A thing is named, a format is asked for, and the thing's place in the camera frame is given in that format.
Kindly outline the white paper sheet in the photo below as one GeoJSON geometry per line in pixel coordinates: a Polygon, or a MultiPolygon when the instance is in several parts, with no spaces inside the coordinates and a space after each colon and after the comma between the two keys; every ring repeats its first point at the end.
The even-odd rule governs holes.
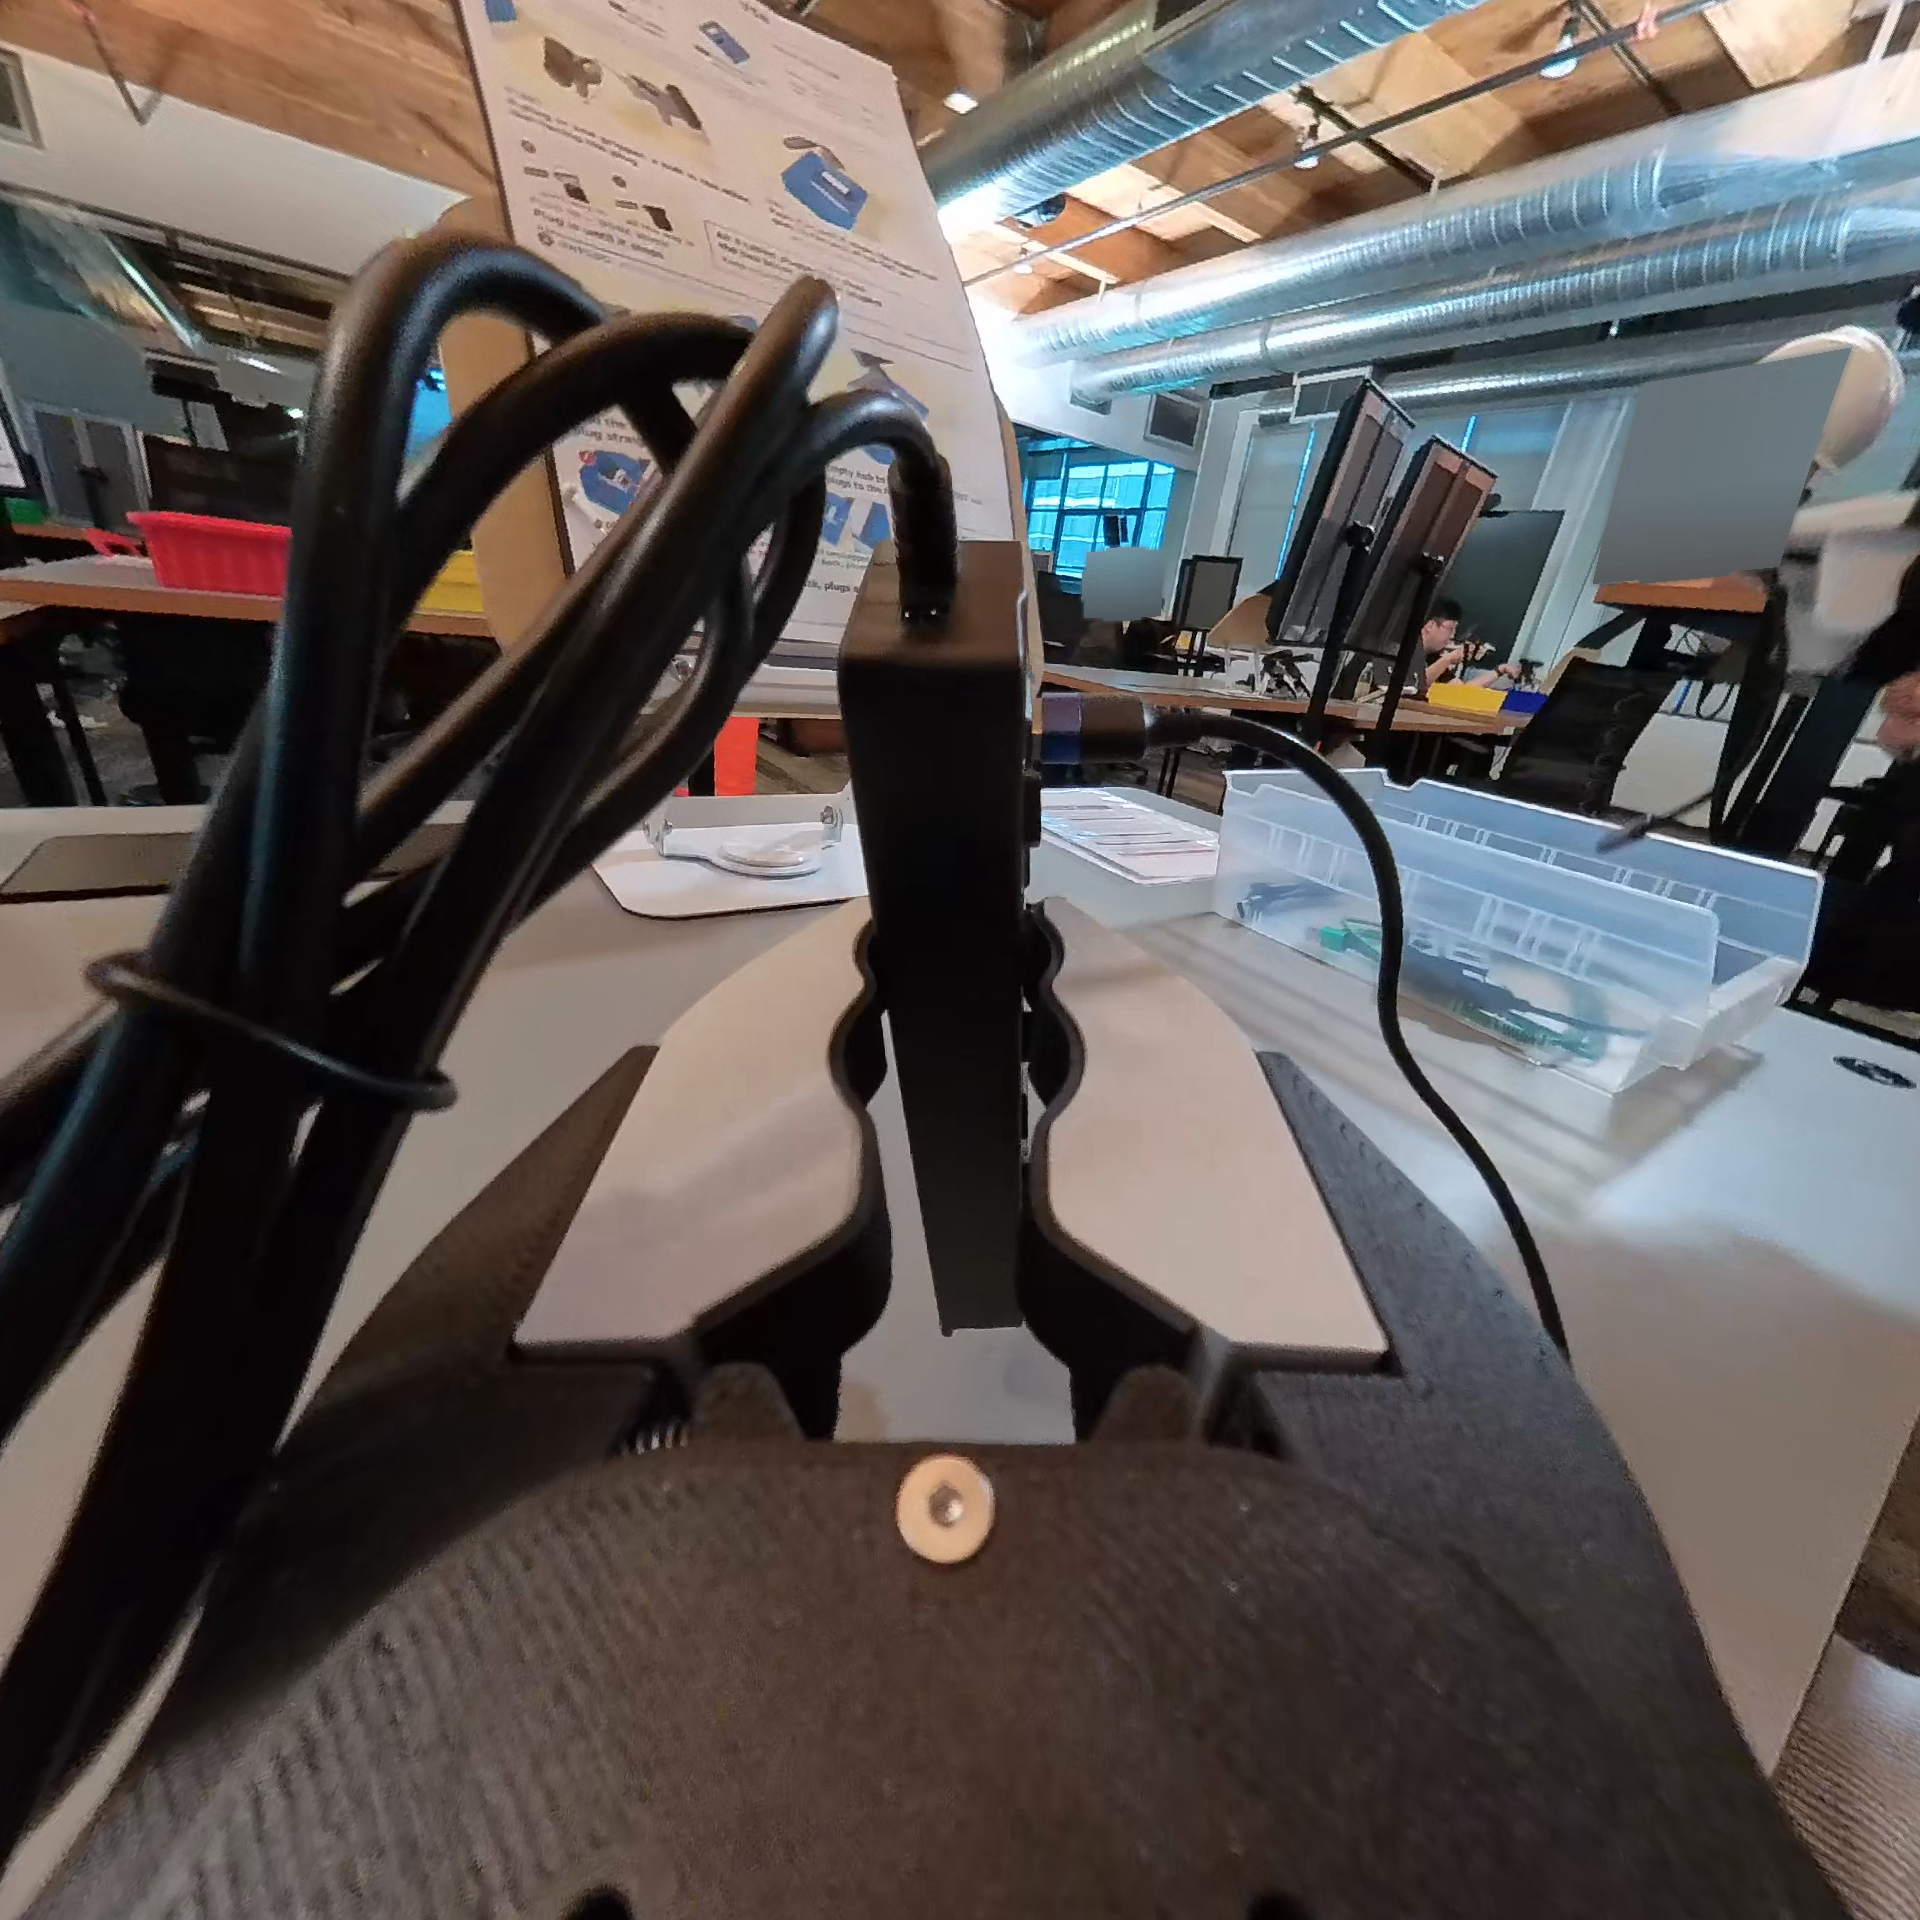
{"type": "Polygon", "coordinates": [[[1179,820],[1132,793],[1103,786],[1045,786],[1043,841],[1138,884],[1211,881],[1218,832],[1179,820]]]}

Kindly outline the black usb hub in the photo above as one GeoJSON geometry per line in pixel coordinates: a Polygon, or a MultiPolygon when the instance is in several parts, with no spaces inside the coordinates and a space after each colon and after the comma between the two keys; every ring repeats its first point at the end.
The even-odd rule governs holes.
{"type": "Polygon", "coordinates": [[[1024,599],[1020,543],[964,541],[935,582],[899,526],[837,658],[871,972],[943,1332],[1020,1322],[1036,717],[1024,599]]]}

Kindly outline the black office chair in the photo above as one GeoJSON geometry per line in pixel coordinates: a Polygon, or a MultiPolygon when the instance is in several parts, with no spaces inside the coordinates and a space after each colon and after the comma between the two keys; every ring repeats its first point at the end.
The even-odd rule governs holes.
{"type": "Polygon", "coordinates": [[[1683,684],[1662,666],[1566,661],[1558,678],[1493,780],[1496,794],[1535,806],[1604,816],[1626,761],[1650,720],[1683,684]]]}

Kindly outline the tall black monitor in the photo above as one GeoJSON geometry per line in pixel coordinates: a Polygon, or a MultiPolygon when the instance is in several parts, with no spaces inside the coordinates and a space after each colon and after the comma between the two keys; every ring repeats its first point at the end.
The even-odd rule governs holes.
{"type": "Polygon", "coordinates": [[[1342,584],[1364,548],[1360,535],[1378,526],[1410,434],[1410,416],[1371,377],[1344,397],[1269,590],[1269,642],[1326,645],[1342,584]]]}
{"type": "Polygon", "coordinates": [[[1412,453],[1382,516],[1346,649],[1389,661],[1398,654],[1418,590],[1438,588],[1496,492],[1493,469],[1446,438],[1412,453]]]}

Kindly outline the silver air duct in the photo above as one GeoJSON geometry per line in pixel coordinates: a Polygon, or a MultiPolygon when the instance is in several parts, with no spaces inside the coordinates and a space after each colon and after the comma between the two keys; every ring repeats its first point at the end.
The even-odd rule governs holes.
{"type": "Polygon", "coordinates": [[[1074,402],[1916,264],[1900,5],[1133,5],[924,150],[1074,402]]]}

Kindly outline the wide black monitor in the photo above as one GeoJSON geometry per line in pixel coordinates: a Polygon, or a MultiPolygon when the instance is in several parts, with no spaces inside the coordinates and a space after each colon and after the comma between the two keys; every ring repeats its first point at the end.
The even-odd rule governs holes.
{"type": "Polygon", "coordinates": [[[1523,629],[1563,526],[1558,510],[1486,512],[1458,548],[1442,597],[1458,609],[1458,640],[1506,661],[1523,629]]]}

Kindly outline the clear plastic bin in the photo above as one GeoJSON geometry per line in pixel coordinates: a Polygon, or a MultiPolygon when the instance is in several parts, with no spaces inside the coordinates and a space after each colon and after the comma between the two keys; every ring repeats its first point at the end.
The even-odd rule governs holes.
{"type": "MultiPolygon", "coordinates": [[[[1789,862],[1375,770],[1348,775],[1403,896],[1402,993],[1608,1097],[1733,1049],[1811,959],[1822,877],[1789,862]]],[[[1346,816],[1282,770],[1227,775],[1213,911],[1375,980],[1375,879],[1346,816]]]]}

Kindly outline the red bin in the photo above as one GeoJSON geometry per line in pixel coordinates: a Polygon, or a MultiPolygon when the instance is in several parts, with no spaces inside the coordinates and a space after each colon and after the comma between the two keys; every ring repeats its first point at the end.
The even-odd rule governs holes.
{"type": "Polygon", "coordinates": [[[164,590],[260,599],[285,591],[293,530],[284,522],[146,510],[132,512],[127,528],[164,590]]]}

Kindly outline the person's grey pants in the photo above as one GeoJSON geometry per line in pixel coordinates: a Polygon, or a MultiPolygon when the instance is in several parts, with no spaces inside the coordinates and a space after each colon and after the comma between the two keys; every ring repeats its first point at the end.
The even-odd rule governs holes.
{"type": "Polygon", "coordinates": [[[1852,1916],[1918,1916],[1918,1678],[1835,1637],[1772,1776],[1852,1916]]]}

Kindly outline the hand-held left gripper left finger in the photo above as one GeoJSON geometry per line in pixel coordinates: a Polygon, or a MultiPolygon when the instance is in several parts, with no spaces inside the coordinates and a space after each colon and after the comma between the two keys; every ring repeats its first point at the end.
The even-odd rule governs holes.
{"type": "Polygon", "coordinates": [[[679,1016],[516,1325],[528,1353],[838,1361],[890,1298],[872,911],[840,902],[679,1016]]]}

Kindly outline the white stand base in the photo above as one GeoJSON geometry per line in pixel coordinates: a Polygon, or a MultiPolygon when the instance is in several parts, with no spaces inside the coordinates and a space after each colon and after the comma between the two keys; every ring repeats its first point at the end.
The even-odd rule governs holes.
{"type": "Polygon", "coordinates": [[[702,920],[869,894],[852,794],[675,798],[598,854],[592,872],[624,911],[702,920]]]}

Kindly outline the printed instruction sheet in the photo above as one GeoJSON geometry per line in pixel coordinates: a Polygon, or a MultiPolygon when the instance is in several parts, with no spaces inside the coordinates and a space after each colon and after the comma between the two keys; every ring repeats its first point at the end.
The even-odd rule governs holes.
{"type": "Polygon", "coordinates": [[[1002,406],[894,70],[764,5],[458,7],[515,244],[619,313],[758,325],[835,287],[815,397],[899,399],[962,538],[1016,537],[1002,406]]]}

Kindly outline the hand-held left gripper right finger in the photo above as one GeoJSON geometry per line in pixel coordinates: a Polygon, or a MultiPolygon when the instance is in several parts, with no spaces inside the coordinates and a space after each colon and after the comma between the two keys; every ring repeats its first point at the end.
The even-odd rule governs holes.
{"type": "Polygon", "coordinates": [[[1016,1298],[1069,1376],[1364,1376],[1387,1332],[1254,1046],[1079,904],[1030,911],[1016,1298]]]}

